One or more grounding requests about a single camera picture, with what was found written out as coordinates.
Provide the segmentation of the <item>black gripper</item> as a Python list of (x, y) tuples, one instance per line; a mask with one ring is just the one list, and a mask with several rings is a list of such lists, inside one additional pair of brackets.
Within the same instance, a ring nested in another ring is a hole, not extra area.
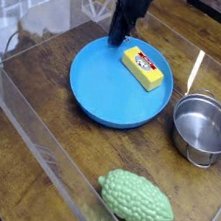
[(136, 20), (146, 15), (153, 0), (119, 0), (109, 28), (109, 45), (120, 46), (134, 28)]

